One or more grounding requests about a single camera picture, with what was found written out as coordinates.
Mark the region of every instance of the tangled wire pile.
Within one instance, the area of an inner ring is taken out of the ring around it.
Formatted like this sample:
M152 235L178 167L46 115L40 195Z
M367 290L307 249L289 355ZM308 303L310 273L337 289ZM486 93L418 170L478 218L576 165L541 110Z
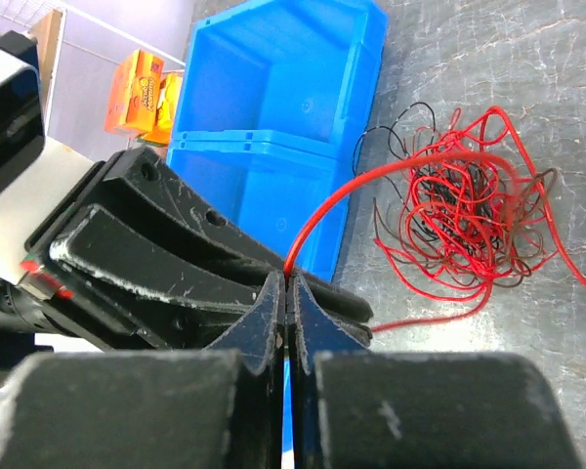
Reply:
M406 140L396 132L399 120L413 107L426 107L432 126L422 126ZM503 121L494 138L487 138L491 116ZM403 202L395 227L381 216L374 199L373 223L375 243L385 254L397 276L413 291L440 301L469 302L477 305L466 313L432 319L399 320L375 327L375 332L415 324L448 322L479 312L490 298L493 286L514 287L541 269L557 254L573 274L586 286L586 278L568 257L553 220L548 194L556 182L557 172L548 169L537 173L519 133L500 107L491 107L484 115L459 129L460 109L456 109L448 130L437 129L433 110L425 103L406 109L391 127L377 126L365 132L385 129L389 132L389 150L398 160L364 173L336 191L313 214L294 241L286 258L284 272L289 276L302 243L321 218L343 197L370 181L386 178ZM424 132L432 135L420 148ZM508 136L522 156L530 177L521 178L505 159L489 149ZM397 141L399 149L393 148ZM478 151L471 151L476 146ZM388 175L399 172L408 183L402 196L398 185ZM538 229L547 225L556 249L547 252L545 236ZM397 247L390 247L389 237ZM432 282L455 290L457 294L438 296L412 283L402 268L413 266Z

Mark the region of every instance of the blue container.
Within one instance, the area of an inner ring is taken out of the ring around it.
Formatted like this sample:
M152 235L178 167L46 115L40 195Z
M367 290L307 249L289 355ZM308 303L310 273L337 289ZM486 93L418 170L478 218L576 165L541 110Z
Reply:
M336 159L262 142L172 142L169 166L226 218L284 257L317 207L352 178ZM296 266L330 281L348 200L305 243Z
M386 28L371 0L253 0L197 23L173 138L275 131L297 149L329 144L351 166Z

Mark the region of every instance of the scratched gray surface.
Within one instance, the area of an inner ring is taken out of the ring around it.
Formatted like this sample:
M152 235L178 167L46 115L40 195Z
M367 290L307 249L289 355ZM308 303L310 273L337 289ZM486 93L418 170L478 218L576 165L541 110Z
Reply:
M197 0L193 19L238 3ZM586 275L586 0L378 4L389 15L390 27L370 123L391 123L416 100L433 106L443 126L455 107L463 108L464 123L492 104L503 106L537 167L561 172L552 205L563 242ZM423 123L428 123L424 113L415 113L400 129L412 132ZM385 137L371 139L359 170L389 160ZM372 242L374 195L383 208L397 207L386 185L353 197L337 282L366 298L378 323L463 311L417 296L399 283ZM528 357L551 381L586 463L586 290L560 260L519 288L494 291L473 319L388 332L378 335L373 348L500 350Z

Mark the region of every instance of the red wire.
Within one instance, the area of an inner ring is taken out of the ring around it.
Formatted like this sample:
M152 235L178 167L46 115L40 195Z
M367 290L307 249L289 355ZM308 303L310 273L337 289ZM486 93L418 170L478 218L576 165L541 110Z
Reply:
M494 115L501 117L505 127L495 138L487 140L486 124ZM586 277L575 267L562 245L542 179L534 179L537 177L534 165L505 111L500 107L491 107L464 129L456 129L459 118L458 108L451 116L449 129L439 135L435 143L418 151L413 149L414 154L404 161L356 177L328 197L295 238L284 262L285 277L290 277L295 259L311 231L334 205L365 184L400 171L410 183L398 219L400 249L386 246L379 238L375 239L375 243L385 254L398 278L416 293L439 301L467 302L481 299L475 308L466 313L431 319L399 320L374 327L374 332L470 317L485 306L497 280L529 276L557 253L561 254L569 269L586 286ZM478 126L479 135L476 136L473 131ZM425 129L417 129L413 145L418 141L418 133ZM520 178L516 169L503 158L484 152L486 147L499 144L508 134L517 145L531 174L530 179ZM474 142L480 152L469 151L463 143L465 140ZM424 167L427 174L421 171ZM505 190L499 168L510 176L513 186L511 192ZM471 169L478 171L477 182L474 181ZM538 194L540 205L535 205L535 199L531 201L533 194ZM490 213L486 216L478 211L483 204L489 207ZM427 226L429 233L434 232L438 239L435 243L439 246L432 245L416 229L421 227L415 217ZM542 235L538 234L539 238L532 239L529 235L532 232L523 231L520 237L537 249L535 254L526 259L540 258L535 265L529 266L520 257L514 242L508 239L510 233L516 233L513 230L515 220L519 227L545 221L557 250L547 255L542 249ZM438 296L422 290L405 277L397 260L415 266L433 282L464 292L466 296ZM449 276L453 283L442 279L443 275ZM471 276L472 280L462 280L463 275Z

